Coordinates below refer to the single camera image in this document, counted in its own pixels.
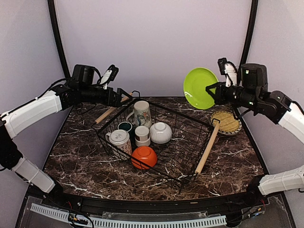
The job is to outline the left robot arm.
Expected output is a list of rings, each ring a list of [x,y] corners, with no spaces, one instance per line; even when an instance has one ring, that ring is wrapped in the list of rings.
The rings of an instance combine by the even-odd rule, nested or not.
[[[77,64],[72,76],[53,82],[41,95],[0,115],[0,166],[21,177],[26,183],[48,195],[57,207],[67,203],[62,186],[30,161],[14,139],[53,114],[80,103],[102,104],[118,108],[132,101],[133,94],[109,84],[115,80],[118,67],[110,65],[101,74],[94,66]]]

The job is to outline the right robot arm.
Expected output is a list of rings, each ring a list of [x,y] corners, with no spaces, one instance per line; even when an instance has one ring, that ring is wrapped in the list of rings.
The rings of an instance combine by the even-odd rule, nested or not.
[[[206,87],[215,104],[232,104],[252,111],[253,115],[261,114],[299,142],[304,141],[303,108],[285,93],[268,90],[265,65],[249,63],[236,69],[233,63],[223,58],[219,59],[218,66],[226,81]],[[256,176],[248,185],[242,201],[247,206],[253,206],[262,196],[290,190],[304,192],[303,166],[277,174]]]

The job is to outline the lime green plate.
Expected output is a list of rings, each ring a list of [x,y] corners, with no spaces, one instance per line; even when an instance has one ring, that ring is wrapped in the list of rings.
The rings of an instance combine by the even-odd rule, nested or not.
[[[190,105],[206,110],[214,106],[214,99],[206,92],[206,87],[217,83],[216,75],[207,68],[191,70],[183,83],[184,95]]]

